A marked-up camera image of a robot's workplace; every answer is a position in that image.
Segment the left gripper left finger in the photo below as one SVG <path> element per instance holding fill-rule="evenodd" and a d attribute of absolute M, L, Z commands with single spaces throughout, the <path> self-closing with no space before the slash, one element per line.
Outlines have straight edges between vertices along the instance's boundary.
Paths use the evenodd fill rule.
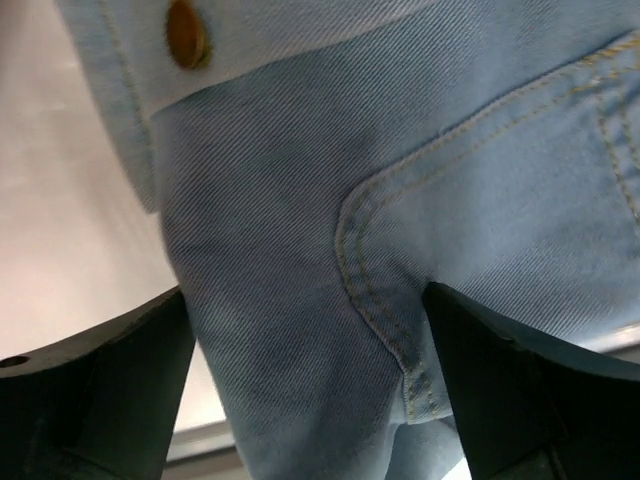
<path fill-rule="evenodd" d="M 1 362 L 1 477 L 161 477 L 195 339 L 169 290 Z"/>

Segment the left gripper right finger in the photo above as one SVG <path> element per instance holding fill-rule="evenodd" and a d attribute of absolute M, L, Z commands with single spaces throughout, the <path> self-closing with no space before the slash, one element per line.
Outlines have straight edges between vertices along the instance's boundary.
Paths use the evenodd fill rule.
<path fill-rule="evenodd" d="M 638 364 L 443 284 L 427 286 L 423 305 L 472 478 L 638 478 Z"/>

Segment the light blue denim skirt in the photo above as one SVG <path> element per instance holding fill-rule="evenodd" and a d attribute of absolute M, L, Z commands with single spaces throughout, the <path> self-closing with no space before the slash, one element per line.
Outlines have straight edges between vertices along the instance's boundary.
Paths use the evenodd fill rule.
<path fill-rule="evenodd" d="M 461 459 L 432 281 L 639 320 L 635 1 L 61 1 L 255 479 Z"/>

